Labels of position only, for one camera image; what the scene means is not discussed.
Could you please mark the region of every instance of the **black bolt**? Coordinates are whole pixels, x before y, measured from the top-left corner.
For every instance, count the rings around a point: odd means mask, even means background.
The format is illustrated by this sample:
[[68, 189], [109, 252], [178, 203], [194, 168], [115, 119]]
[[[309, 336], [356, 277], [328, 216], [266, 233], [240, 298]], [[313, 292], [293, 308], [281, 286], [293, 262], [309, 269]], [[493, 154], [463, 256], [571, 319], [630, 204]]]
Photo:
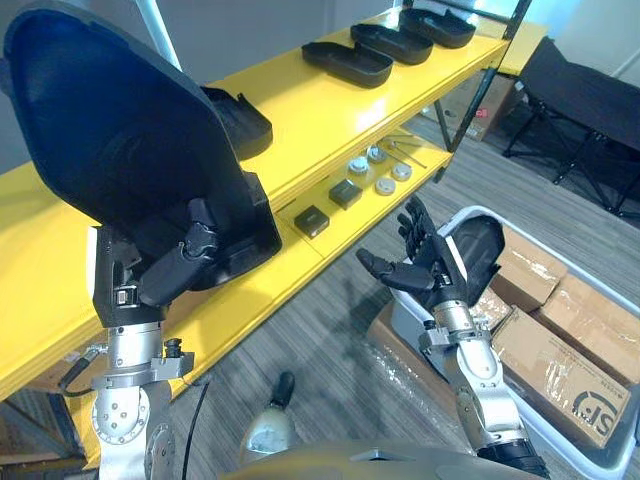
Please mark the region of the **black bolt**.
[[182, 349], [180, 344], [182, 340], [180, 338], [170, 338], [164, 342], [165, 357], [167, 358], [180, 358], [182, 356]]

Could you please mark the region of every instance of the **black folding chair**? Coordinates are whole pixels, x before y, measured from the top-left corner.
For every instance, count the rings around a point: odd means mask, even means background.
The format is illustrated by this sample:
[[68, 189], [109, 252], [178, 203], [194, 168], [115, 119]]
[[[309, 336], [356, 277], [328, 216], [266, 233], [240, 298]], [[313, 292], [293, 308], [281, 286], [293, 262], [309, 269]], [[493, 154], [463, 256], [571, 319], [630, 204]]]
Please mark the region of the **black folding chair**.
[[[515, 133], [503, 155], [547, 157], [548, 152], [541, 150], [513, 150], [534, 122], [545, 123], [568, 154], [561, 159], [562, 165], [553, 183], [559, 184], [574, 168], [578, 168], [604, 208], [617, 215], [640, 218], [640, 214], [621, 211], [629, 193], [640, 182], [640, 174], [618, 192], [615, 201], [611, 201], [585, 162], [601, 154], [607, 140], [640, 152], [640, 89], [567, 61], [548, 37], [542, 39], [522, 70], [520, 81], [529, 97], [532, 114]], [[558, 128], [559, 119], [584, 130], [584, 138], [577, 148], [571, 146], [564, 132]]]

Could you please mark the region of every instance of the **small black box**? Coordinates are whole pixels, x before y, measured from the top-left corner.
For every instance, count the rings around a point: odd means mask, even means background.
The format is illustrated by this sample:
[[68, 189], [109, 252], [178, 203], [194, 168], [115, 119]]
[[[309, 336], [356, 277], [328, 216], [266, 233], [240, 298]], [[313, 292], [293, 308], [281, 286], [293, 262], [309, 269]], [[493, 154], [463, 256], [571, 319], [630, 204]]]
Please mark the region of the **small black box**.
[[329, 217], [322, 213], [318, 207], [311, 205], [294, 218], [293, 223], [309, 238], [314, 238], [329, 226]]
[[356, 203], [362, 196], [362, 189], [351, 180], [344, 179], [338, 185], [329, 190], [329, 198], [340, 205], [344, 210]]

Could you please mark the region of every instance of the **printed logo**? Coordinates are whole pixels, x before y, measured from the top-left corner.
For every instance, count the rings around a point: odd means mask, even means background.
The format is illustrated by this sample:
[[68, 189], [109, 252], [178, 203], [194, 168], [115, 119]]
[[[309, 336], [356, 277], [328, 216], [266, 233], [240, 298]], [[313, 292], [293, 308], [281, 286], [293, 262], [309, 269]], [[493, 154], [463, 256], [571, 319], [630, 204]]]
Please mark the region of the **printed logo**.
[[618, 409], [596, 392], [582, 392], [573, 402], [572, 412], [595, 427], [600, 435], [607, 436], [618, 415]]

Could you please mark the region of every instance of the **plastic storage bin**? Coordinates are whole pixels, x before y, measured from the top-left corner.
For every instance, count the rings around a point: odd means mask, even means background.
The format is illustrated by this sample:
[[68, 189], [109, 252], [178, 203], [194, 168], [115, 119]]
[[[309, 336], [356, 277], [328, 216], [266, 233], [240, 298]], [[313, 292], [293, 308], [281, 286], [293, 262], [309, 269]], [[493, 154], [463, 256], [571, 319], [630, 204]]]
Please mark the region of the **plastic storage bin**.
[[[440, 227], [438, 231], [441, 235], [447, 236], [456, 225], [467, 218], [478, 215], [489, 215], [496, 218], [503, 225], [507, 225], [549, 254], [558, 258], [558, 260], [567, 266], [569, 273], [579, 277], [618, 305], [640, 317], [640, 307], [634, 305], [570, 260], [545, 246], [528, 233], [487, 208], [480, 206], [464, 208], [455, 214], [449, 222]], [[394, 289], [391, 289], [391, 293], [394, 297], [391, 325], [398, 336], [413, 349], [419, 351], [418, 337], [424, 332], [423, 322], [432, 317], [408, 293]], [[599, 451], [595, 449], [592, 451], [583, 451], [577, 448], [526, 401], [519, 397], [513, 389], [509, 388], [509, 393], [518, 405], [520, 416], [527, 427], [531, 441], [539, 455], [542, 455], [544, 458], [545, 451], [554, 451], [585, 477], [594, 479], [622, 478], [629, 465], [638, 437], [640, 387], [636, 386], [632, 389], [631, 400], [627, 405], [620, 423], [616, 427], [607, 447]]]

